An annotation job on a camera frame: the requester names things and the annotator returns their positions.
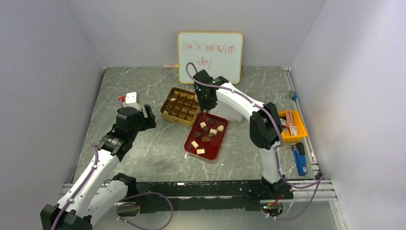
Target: gray wall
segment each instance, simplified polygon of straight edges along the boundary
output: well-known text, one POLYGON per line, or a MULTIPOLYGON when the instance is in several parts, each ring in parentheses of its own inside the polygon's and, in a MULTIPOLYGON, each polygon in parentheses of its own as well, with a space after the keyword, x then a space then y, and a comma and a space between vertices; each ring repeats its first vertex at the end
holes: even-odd
POLYGON ((177 63, 180 31, 239 31, 243 65, 291 66, 325 0, 68 0, 103 66, 177 63))
POLYGON ((0 3, 0 229, 42 229, 71 178, 102 68, 66 0, 0 3))
POLYGON ((405 229, 406 2, 328 0, 293 66, 349 230, 405 229))

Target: table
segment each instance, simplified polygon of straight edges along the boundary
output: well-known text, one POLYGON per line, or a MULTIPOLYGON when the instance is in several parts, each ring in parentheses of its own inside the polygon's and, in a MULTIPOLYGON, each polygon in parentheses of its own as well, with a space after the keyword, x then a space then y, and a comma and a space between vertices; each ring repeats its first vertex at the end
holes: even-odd
MULTIPOLYGON (((235 85, 248 96, 279 110, 294 109, 288 95, 288 81, 281 67, 243 67, 241 82, 235 85)), ((180 84, 177 69, 162 67, 107 68, 91 115, 90 124, 80 154, 73 182, 79 178, 93 157, 90 144, 100 139, 115 123, 118 97, 128 92, 140 95, 140 104, 150 104, 156 116, 157 127, 140 132, 133 148, 111 172, 135 177, 138 182, 196 182, 221 180, 257 180, 262 176, 259 149, 249 138, 249 124, 230 122, 214 161, 186 156, 184 142, 190 128, 165 121, 159 110, 172 87, 193 91, 193 85, 180 84)), ((280 149, 281 166, 288 180, 314 179, 310 154, 306 149, 308 174, 299 176, 292 154, 293 143, 280 149)))

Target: red tray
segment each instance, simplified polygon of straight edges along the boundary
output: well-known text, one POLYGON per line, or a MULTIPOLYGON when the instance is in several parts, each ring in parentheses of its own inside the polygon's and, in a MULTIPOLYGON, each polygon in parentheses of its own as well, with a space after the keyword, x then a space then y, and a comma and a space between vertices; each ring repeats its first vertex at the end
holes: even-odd
POLYGON ((192 129, 189 133, 188 138, 186 139, 185 142, 185 151, 191 154, 194 154, 198 157, 203 157, 208 160, 215 160, 218 156, 218 152, 221 147, 221 143, 223 142, 224 136, 226 135, 226 130, 228 126, 228 121, 224 118, 205 113, 206 117, 209 120, 206 120, 204 117, 203 113, 199 113, 197 115, 196 121, 194 122, 192 129), (213 126, 210 125, 210 120, 215 120, 215 124, 213 126), (209 142, 203 142, 202 137, 204 134, 204 130, 200 127, 201 122, 205 122, 209 130, 212 129, 217 129, 219 126, 224 126, 224 130, 222 132, 217 131, 217 134, 212 137, 212 139, 209 142), (200 132, 202 135, 198 138, 194 137, 195 132, 200 132), (204 149, 204 154, 197 155, 196 149, 192 146, 192 141, 196 141, 199 147, 197 149, 204 149))

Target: blue box cutter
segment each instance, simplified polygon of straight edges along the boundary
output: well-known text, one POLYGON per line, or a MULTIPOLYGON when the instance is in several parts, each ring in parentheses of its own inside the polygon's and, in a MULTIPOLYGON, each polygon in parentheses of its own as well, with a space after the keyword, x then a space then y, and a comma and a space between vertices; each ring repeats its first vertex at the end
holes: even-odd
POLYGON ((292 146, 294 162, 296 163, 297 173, 299 176, 306 176, 307 165, 305 157, 305 146, 302 142, 298 142, 292 146))

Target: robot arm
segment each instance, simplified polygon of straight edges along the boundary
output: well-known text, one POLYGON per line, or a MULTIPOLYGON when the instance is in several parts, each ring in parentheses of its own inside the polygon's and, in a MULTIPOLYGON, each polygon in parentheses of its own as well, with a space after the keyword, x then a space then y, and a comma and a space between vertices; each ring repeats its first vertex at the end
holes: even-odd
POLYGON ((118 109, 116 123, 98 146, 94 147, 97 148, 95 156, 73 187, 55 206, 46 205, 42 209, 41 222, 44 230, 91 230, 92 225, 114 203, 128 194, 136 193, 135 178, 122 173, 116 175, 108 187, 99 189, 131 149, 138 132, 157 126, 149 105, 144 105, 147 117, 144 116, 136 93, 127 94, 125 106, 118 109))
POLYGON ((194 84, 195 92, 201 110, 211 110, 217 105, 217 101, 222 101, 241 113, 249 121, 249 136, 251 141, 259 148, 263 164, 263 177, 270 184, 280 180, 277 173, 277 165, 274 149, 278 145, 278 135, 269 120, 268 116, 257 106, 266 109, 276 122, 279 132, 282 131, 282 125, 278 116, 278 110, 273 103, 264 104, 256 101, 243 92, 236 89, 227 79, 218 77, 213 79, 203 69, 197 72, 193 78, 204 84, 217 86, 216 88, 194 84))

